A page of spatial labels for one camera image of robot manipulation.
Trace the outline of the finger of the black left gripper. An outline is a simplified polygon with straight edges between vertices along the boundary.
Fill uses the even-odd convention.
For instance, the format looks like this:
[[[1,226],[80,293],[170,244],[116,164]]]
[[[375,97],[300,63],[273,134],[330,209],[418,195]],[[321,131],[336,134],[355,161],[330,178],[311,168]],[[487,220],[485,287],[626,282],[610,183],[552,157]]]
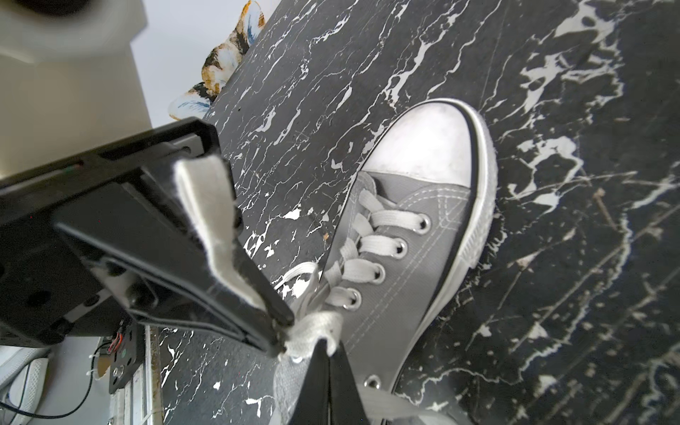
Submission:
[[[237,239],[229,244],[231,264],[262,298],[263,309],[219,283],[198,240],[129,183],[108,183],[59,206],[52,226],[138,322],[208,331],[264,353],[283,352],[292,310]]]

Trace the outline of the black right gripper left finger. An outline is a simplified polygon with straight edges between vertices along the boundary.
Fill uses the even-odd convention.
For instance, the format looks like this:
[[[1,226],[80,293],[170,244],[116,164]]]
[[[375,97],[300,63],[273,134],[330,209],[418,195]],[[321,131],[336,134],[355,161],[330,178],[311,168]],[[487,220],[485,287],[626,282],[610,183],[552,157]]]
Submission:
[[[329,423],[329,356],[327,341],[321,339],[313,350],[299,399],[288,425]]]

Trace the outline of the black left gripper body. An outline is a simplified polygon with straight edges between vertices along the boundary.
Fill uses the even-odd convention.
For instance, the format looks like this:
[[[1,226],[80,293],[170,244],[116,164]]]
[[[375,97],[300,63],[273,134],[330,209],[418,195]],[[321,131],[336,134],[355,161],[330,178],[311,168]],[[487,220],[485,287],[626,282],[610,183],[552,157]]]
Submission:
[[[220,151],[216,128],[191,118],[3,180],[2,344],[57,345],[67,336],[111,335],[120,320],[135,320],[53,228],[54,210],[108,183],[129,183],[205,253],[182,210],[174,166]]]

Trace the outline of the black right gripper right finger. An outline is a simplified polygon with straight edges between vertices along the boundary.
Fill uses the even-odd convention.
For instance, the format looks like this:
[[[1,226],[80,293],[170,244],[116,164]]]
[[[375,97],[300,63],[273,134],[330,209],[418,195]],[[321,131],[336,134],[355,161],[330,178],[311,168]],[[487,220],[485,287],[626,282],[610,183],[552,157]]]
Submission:
[[[352,368],[340,345],[329,358],[329,419],[331,425],[368,424]]]

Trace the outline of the white shoelace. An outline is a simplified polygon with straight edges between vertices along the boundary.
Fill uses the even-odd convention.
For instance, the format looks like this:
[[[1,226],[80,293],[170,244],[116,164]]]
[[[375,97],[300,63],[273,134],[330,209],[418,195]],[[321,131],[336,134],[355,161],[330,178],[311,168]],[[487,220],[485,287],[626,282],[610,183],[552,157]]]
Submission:
[[[236,216],[231,180],[227,168],[219,157],[205,159],[182,159],[174,166],[175,186],[192,226],[206,251],[211,275],[244,306],[270,315],[273,308],[267,306],[265,297],[248,283],[244,274],[237,271],[237,243],[232,221]],[[295,322],[283,328],[283,351],[274,373],[274,400],[276,410],[274,424],[288,424],[296,407],[315,345],[327,341],[329,358],[343,345],[341,332],[345,321],[340,313],[322,310],[314,300],[331,306],[356,307],[359,294],[333,286],[324,290],[320,283],[320,269],[313,262],[294,267],[286,274],[294,278],[307,274],[310,279],[306,291],[294,306]],[[370,378],[364,384],[354,380],[369,422],[377,420],[416,420],[421,424],[453,424],[450,416],[428,409],[421,409],[408,400],[378,387],[377,380]]]

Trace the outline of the grey canvas sneaker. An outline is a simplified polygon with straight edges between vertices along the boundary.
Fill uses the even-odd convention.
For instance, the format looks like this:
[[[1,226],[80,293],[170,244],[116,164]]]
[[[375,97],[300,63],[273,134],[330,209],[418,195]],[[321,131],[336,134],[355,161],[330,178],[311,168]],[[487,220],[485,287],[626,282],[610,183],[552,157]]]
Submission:
[[[389,125],[356,175],[325,265],[285,275],[308,285],[292,304],[303,328],[274,375],[272,423],[290,421],[320,336],[346,353],[371,423],[463,423],[395,388],[416,342],[478,264],[497,181],[492,137],[469,104],[426,100]]]

